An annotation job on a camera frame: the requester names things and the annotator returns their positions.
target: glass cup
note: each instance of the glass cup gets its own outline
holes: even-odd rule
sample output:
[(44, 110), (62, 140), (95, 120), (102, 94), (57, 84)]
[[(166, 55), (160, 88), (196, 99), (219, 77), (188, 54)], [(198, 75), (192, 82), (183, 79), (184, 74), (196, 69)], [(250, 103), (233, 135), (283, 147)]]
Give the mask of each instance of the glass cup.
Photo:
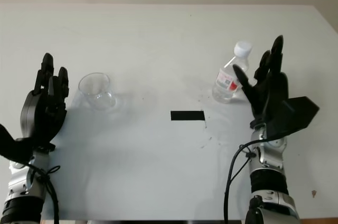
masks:
[(104, 73), (94, 72), (84, 76), (79, 82), (79, 91), (89, 105), (96, 110), (107, 110), (116, 103), (110, 79)]

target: black tape strip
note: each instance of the black tape strip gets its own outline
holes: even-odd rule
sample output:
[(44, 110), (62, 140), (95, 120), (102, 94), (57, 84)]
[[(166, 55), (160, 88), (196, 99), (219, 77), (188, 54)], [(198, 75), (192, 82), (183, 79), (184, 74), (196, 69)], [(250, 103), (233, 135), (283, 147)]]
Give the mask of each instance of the black tape strip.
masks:
[(202, 120), (205, 121), (204, 111), (171, 111), (171, 121)]

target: table surface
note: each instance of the table surface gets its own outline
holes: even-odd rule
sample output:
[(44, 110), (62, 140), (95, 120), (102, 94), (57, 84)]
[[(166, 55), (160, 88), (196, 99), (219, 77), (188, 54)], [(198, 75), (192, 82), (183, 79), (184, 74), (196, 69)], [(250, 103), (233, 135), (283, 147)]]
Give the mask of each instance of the table surface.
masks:
[[(311, 6), (1, 5), (0, 123), (21, 137), (23, 102), (50, 52), (55, 71), (65, 66), (70, 80), (50, 154), (50, 166), (61, 165), (52, 175), (61, 219), (222, 219), (229, 164), (250, 141), (252, 114), (241, 96), (215, 102), (211, 88), (238, 40), (254, 45), (252, 78), (280, 34), (290, 96), (321, 108), (288, 138), (289, 192), (301, 218), (336, 217), (338, 35)], [(118, 104), (110, 113), (90, 110), (77, 92), (91, 72), (111, 77)], [(204, 110), (206, 121), (172, 122), (171, 110)], [(5, 200), (4, 158), (0, 171)], [(244, 169), (231, 186), (231, 219), (245, 217), (249, 198)], [(43, 217), (52, 218), (49, 197)]]

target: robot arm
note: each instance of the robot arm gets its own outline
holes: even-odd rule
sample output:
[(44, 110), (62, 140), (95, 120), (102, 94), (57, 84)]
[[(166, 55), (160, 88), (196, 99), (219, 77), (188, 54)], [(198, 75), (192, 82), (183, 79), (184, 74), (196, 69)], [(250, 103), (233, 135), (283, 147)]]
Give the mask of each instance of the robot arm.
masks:
[(14, 140), (0, 125), (0, 155), (10, 160), (11, 180), (0, 224), (40, 223), (46, 191), (54, 204), (54, 222), (59, 222), (58, 200), (48, 171), (50, 143), (61, 129), (65, 115), (64, 99), (68, 96), (68, 74), (61, 68), (53, 76), (53, 57), (46, 53), (37, 72), (35, 87), (27, 95), (20, 122), (23, 138)]
[[(300, 223), (295, 203), (289, 196), (283, 165), (286, 136), (306, 128), (319, 108), (307, 97), (289, 98), (287, 77), (281, 72), (283, 36), (262, 56), (255, 72), (256, 85), (251, 86), (247, 76), (236, 65), (233, 69), (242, 89), (251, 103), (254, 129), (251, 142), (236, 152), (251, 146), (249, 162), (251, 200), (246, 224)], [(231, 179), (228, 178), (224, 199), (224, 220), (228, 223), (228, 196)]]

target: wire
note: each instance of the wire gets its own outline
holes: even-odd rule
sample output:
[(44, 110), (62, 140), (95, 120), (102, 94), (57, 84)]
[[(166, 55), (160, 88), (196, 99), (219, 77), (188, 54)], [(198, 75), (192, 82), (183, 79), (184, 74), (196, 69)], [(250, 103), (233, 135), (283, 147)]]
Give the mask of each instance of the wire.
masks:
[(247, 152), (245, 152), (244, 150), (242, 150), (242, 152), (244, 152), (244, 153), (251, 153), (251, 149), (247, 146), (247, 147), (245, 147), (248, 151)]
[(244, 169), (245, 165), (247, 165), (247, 163), (249, 162), (250, 158), (248, 157), (247, 160), (244, 162), (244, 164), (242, 165), (242, 167), (237, 171), (237, 173), (232, 177), (232, 179), (230, 180), (230, 183), (232, 183), (232, 181), (236, 178), (236, 176), (242, 171), (242, 169)]
[(48, 170), (47, 172), (43, 169), (40, 169), (30, 163), (22, 163), (23, 165), (26, 165), (30, 167), (33, 171), (35, 171), (37, 174), (40, 175), (42, 182), (45, 184), (47, 192), (51, 196), (51, 199), (53, 201), (53, 210), (54, 210), (54, 224), (59, 224), (59, 205), (58, 205), (58, 197), (57, 193), (54, 189), (54, 186), (49, 178), (49, 174), (52, 174), (60, 169), (61, 166), (55, 166)]
[(228, 219), (228, 204), (229, 204), (229, 191), (230, 191), (230, 185), (231, 182), (233, 181), (233, 179), (239, 174), (239, 172), (237, 172), (233, 178), (232, 177), (232, 171), (233, 171), (233, 166), (234, 166), (234, 162), (236, 161), (237, 156), (248, 146), (251, 146), (253, 144), (258, 144), (258, 143), (264, 143), (264, 142), (269, 142), (269, 141), (274, 141), (274, 138), (270, 138), (270, 139), (258, 139), (255, 141), (251, 141), (248, 143), (245, 143), (244, 145), (240, 145), (240, 147), (238, 148), (238, 150), (235, 152), (235, 154), (233, 155), (233, 158), (231, 160), (230, 163), (230, 169), (229, 169), (229, 174), (228, 174), (228, 179), (227, 179), (227, 186), (226, 186), (226, 191), (224, 193), (224, 205), (223, 205), (223, 215), (224, 215), (224, 223), (228, 224), (229, 223), (229, 219)]

